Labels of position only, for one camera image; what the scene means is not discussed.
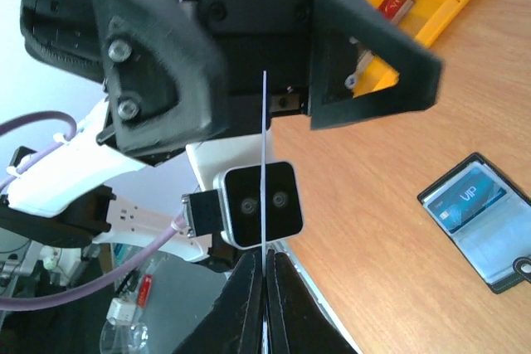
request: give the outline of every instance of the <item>wood surface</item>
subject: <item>wood surface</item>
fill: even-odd
[[[432,49],[426,112],[275,120],[307,222],[290,244],[364,353],[530,353],[531,285],[491,293],[416,196],[474,151],[531,193],[531,0],[471,0]]]

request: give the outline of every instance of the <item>white wall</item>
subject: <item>white wall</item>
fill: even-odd
[[[102,98],[98,85],[34,61],[24,51],[18,28],[20,0],[0,0],[0,121],[44,109],[57,109],[82,119]],[[61,123],[45,122],[25,127],[2,137],[0,165],[7,165],[20,145],[39,149],[49,144],[51,135],[64,131]],[[175,158],[156,169],[123,175],[110,182],[115,191],[141,206],[175,214],[180,196],[195,188],[186,157]],[[17,246],[22,239],[0,234],[0,250]]]

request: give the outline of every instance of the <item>black camera face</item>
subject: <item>black camera face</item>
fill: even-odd
[[[241,248],[261,243],[260,166],[225,175],[224,190],[234,243]],[[299,234],[303,227],[295,170],[287,162],[265,165],[266,240]]]

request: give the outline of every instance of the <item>blue card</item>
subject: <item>blue card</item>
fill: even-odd
[[[450,233],[458,231],[507,191],[479,167],[473,167],[435,198],[427,208]]]

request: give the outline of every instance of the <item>red object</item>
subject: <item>red object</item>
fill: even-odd
[[[393,24],[398,24],[400,20],[412,8],[414,0],[384,0],[378,11],[390,20]]]
[[[137,304],[141,308],[146,308],[148,302],[149,291],[151,290],[151,285],[153,284],[153,275],[145,275],[142,279],[142,285],[140,285],[139,298],[137,299]]]

